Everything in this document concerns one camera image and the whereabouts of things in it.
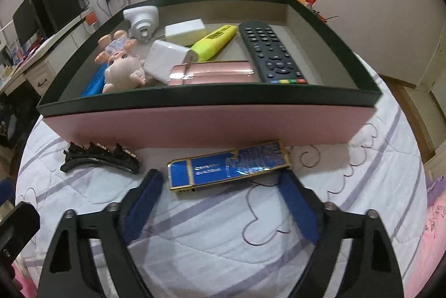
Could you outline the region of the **black hair clip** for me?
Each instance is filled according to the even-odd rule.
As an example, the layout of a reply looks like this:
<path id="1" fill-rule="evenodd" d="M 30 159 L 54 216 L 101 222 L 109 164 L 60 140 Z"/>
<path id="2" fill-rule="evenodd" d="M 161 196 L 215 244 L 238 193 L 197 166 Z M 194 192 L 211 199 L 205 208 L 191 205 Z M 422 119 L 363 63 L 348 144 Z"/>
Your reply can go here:
<path id="1" fill-rule="evenodd" d="M 110 150 L 99 143 L 91 142 L 88 147 L 85 147 L 70 142 L 68 149 L 64 150 L 64 155 L 65 161 L 60 166 L 60 170 L 65 173 L 78 167 L 93 165 L 113 167 L 132 174 L 138 174 L 140 171 L 138 156 L 119 143 Z"/>

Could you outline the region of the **blue gold foil box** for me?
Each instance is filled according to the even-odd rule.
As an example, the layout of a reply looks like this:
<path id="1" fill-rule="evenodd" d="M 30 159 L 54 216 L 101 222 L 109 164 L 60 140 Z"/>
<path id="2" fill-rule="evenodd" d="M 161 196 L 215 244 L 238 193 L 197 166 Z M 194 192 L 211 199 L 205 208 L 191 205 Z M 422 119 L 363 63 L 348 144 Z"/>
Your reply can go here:
<path id="1" fill-rule="evenodd" d="M 173 160 L 167 165 L 169 188 L 195 191 L 211 185 L 256 178 L 290 167 L 281 141 Z"/>

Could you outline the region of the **blue rectangular case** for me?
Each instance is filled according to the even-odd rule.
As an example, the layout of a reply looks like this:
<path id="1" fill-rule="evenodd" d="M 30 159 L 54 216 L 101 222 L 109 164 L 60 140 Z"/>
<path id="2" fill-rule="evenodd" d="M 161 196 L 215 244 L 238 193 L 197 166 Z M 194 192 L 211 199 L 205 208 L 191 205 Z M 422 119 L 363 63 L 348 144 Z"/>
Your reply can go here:
<path id="1" fill-rule="evenodd" d="M 91 96 L 101 94 L 105 85 L 105 71 L 106 64 L 102 64 L 99 69 L 96 71 L 91 81 L 88 83 L 87 87 L 82 94 L 82 96 Z"/>

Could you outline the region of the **pink pig doll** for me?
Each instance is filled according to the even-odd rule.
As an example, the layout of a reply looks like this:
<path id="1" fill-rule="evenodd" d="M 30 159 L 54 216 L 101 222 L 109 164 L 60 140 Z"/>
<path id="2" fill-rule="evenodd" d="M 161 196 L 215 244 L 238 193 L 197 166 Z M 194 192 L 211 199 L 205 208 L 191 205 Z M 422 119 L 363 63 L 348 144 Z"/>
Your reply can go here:
<path id="1" fill-rule="evenodd" d="M 97 64 L 105 64 L 103 93 L 122 92 L 144 86 L 144 60 L 133 54 L 137 40 L 125 30 L 117 30 L 98 40 Z"/>

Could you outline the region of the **white USB charger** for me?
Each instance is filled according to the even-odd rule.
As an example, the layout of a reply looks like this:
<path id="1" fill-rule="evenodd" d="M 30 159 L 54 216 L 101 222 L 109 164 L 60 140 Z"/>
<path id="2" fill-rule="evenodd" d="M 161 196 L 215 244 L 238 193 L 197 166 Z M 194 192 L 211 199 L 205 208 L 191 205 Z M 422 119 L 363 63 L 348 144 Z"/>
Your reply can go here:
<path id="1" fill-rule="evenodd" d="M 159 82 L 167 84 L 172 69 L 175 66 L 194 63 L 197 62 L 197 60 L 198 54 L 188 47 L 156 40 L 151 45 L 143 69 L 146 75 L 151 76 Z"/>

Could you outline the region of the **black TV remote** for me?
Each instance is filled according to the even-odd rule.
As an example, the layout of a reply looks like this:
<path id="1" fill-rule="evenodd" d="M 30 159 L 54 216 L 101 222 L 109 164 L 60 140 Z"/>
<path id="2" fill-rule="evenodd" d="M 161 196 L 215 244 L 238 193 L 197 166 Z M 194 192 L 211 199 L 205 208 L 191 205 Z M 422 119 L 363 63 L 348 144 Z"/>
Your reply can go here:
<path id="1" fill-rule="evenodd" d="M 263 21 L 245 21 L 238 26 L 238 31 L 263 83 L 307 84 L 271 25 Z"/>

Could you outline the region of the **white plug night light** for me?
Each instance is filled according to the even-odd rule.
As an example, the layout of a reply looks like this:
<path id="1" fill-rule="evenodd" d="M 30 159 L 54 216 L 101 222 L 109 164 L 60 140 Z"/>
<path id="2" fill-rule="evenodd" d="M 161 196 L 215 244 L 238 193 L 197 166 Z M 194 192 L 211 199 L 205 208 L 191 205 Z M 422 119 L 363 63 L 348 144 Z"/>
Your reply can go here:
<path id="1" fill-rule="evenodd" d="M 155 6 L 124 9 L 122 15 L 130 23 L 130 34 L 140 43 L 148 43 L 159 27 L 159 9 Z"/>

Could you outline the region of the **white square power adapter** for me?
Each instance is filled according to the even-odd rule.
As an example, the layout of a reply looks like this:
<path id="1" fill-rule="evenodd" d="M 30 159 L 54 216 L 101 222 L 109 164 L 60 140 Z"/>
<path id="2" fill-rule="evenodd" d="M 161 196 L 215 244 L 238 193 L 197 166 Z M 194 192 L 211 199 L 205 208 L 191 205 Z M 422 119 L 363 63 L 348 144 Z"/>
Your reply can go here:
<path id="1" fill-rule="evenodd" d="M 193 45 L 206 35 L 206 26 L 201 18 L 165 26 L 165 41 L 177 45 Z"/>

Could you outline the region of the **yellow highlighter marker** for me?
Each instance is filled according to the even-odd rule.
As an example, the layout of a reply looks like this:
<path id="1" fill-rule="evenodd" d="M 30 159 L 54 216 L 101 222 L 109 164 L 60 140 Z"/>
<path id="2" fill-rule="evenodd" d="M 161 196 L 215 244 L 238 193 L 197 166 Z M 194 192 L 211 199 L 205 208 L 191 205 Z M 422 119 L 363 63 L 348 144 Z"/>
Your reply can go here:
<path id="1" fill-rule="evenodd" d="M 194 43 L 190 49 L 197 54 L 198 62 L 208 61 L 234 38 L 237 31 L 237 26 L 223 25 Z"/>

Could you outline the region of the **pink bedding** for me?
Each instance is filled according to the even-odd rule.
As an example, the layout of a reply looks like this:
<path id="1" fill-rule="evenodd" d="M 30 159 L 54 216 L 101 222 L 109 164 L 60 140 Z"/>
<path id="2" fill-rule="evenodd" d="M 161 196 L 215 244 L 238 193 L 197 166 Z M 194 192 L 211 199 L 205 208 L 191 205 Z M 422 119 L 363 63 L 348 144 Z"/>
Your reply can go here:
<path id="1" fill-rule="evenodd" d="M 445 254 L 445 177 L 426 181 L 426 223 L 414 266 L 404 289 L 406 297 L 416 297 L 432 277 Z"/>

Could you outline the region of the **white desk with drawers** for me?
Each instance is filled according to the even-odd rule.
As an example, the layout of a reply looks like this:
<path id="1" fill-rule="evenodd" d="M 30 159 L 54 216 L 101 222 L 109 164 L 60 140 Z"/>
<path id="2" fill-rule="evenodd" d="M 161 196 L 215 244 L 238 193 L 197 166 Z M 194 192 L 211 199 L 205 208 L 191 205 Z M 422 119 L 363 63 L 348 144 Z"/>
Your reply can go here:
<path id="1" fill-rule="evenodd" d="M 1 79 L 1 94 L 10 95 L 24 82 L 28 82 L 43 96 L 65 63 L 88 40 L 90 33 L 85 18 L 92 12 L 93 9 L 89 7 L 76 16 L 40 45 L 10 76 Z"/>

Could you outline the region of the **black computer monitor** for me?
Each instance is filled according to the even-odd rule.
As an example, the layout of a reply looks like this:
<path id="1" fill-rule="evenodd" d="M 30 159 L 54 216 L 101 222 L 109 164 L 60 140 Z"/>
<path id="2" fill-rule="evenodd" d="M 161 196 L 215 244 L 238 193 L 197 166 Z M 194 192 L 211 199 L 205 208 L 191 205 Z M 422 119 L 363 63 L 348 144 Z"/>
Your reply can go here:
<path id="1" fill-rule="evenodd" d="M 20 45 L 26 45 L 33 37 L 42 36 L 32 0 L 22 1 L 13 14 L 13 23 Z"/>

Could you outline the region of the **orange capped bottle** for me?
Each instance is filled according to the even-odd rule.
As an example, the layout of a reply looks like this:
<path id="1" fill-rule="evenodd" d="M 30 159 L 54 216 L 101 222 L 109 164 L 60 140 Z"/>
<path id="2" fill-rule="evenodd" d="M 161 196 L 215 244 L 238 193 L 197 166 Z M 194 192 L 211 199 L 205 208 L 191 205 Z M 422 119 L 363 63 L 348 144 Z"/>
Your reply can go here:
<path id="1" fill-rule="evenodd" d="M 89 12 L 85 16 L 85 26 L 89 33 L 94 33 L 100 28 L 101 23 L 95 12 Z"/>

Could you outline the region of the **black computer tower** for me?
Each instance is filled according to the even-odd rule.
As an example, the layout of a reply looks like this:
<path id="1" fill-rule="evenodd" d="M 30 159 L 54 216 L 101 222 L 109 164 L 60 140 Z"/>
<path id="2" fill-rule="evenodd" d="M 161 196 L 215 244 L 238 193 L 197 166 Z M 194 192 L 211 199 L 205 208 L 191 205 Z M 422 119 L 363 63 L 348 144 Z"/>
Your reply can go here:
<path id="1" fill-rule="evenodd" d="M 81 14 L 79 0 L 31 0 L 43 37 L 50 37 Z"/>

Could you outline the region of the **pink black-rimmed storage box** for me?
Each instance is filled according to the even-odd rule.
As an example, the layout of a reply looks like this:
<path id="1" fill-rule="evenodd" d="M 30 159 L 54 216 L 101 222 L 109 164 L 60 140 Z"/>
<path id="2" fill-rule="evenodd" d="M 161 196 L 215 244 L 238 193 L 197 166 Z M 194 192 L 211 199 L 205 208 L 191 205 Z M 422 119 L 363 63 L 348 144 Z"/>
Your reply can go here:
<path id="1" fill-rule="evenodd" d="M 159 26 L 198 18 L 205 43 L 224 41 L 210 61 L 161 40 L 136 45 L 146 80 L 109 83 L 86 95 L 106 37 L 127 28 L 114 15 L 71 56 L 38 104 L 62 139 L 150 148 L 233 148 L 349 141 L 382 93 L 359 58 L 297 0 L 148 0 Z"/>

